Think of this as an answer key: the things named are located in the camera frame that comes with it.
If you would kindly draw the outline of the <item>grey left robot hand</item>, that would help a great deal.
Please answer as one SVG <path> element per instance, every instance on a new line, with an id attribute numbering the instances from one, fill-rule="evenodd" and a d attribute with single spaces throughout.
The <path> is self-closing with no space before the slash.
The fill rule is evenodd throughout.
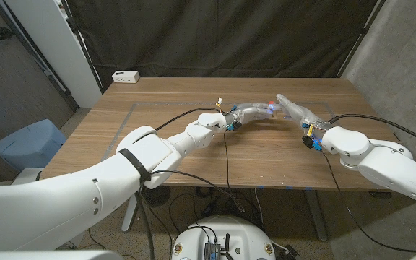
<path id="1" fill-rule="evenodd" d="M 237 131 L 251 121 L 271 119 L 273 110 L 267 103 L 242 103 L 234 105 L 225 115 L 228 131 Z"/>

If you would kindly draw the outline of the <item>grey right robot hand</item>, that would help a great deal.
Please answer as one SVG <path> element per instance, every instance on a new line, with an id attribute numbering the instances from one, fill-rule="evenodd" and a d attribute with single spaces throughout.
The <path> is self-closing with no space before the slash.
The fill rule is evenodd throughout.
<path id="1" fill-rule="evenodd" d="M 332 154 L 336 152 L 332 148 L 325 148 L 321 143 L 325 133 L 333 128 L 328 121 L 319 118 L 309 109 L 288 100 L 284 95 L 276 95 L 278 103 L 269 103 L 269 109 L 273 111 L 282 111 L 285 119 L 294 121 L 302 130 L 302 141 L 309 149 L 317 151 L 327 150 Z"/>

